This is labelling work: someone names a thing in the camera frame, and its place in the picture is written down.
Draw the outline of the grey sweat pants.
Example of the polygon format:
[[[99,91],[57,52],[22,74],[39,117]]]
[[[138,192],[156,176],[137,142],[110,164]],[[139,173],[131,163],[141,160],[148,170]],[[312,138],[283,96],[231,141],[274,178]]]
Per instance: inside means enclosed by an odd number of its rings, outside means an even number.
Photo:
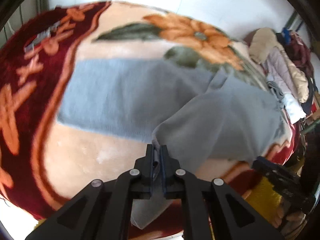
[[[56,120],[57,156],[46,165],[55,190],[68,198],[94,178],[116,178],[146,144],[167,146],[201,179],[230,181],[292,138],[269,91],[222,67],[211,73],[157,59],[78,62]]]

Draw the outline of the yellow fuzzy slipper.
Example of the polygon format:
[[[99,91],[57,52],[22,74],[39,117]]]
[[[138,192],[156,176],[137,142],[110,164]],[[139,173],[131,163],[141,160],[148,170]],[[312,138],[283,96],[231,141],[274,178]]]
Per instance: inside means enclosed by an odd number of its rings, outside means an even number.
[[[263,216],[274,215],[281,200],[282,196],[273,190],[273,185],[265,177],[246,198],[246,201]]]

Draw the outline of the floral fleece bed blanket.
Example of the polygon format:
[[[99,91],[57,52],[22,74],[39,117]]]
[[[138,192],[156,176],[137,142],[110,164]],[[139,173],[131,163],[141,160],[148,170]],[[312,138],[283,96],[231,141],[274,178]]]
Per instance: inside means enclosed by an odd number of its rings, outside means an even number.
[[[247,196],[249,165],[284,164],[295,133],[248,46],[187,16],[56,8],[1,49],[1,195],[36,220],[131,169],[147,144]]]

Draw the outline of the striped grey folded cloth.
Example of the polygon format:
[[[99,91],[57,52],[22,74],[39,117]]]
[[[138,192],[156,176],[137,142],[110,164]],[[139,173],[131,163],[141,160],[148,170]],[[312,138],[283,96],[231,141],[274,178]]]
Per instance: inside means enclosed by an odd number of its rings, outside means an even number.
[[[282,101],[284,98],[284,93],[280,89],[280,87],[276,84],[275,81],[267,81],[267,86],[269,91],[277,98],[278,101]]]

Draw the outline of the beige puffer jacket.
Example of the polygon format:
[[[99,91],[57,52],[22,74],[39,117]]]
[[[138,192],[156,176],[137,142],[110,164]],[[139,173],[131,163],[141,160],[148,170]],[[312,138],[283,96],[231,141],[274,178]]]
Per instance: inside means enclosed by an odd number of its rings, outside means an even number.
[[[254,32],[249,56],[264,68],[283,93],[292,94],[299,103],[307,102],[309,83],[306,75],[290,60],[272,29],[260,28]]]

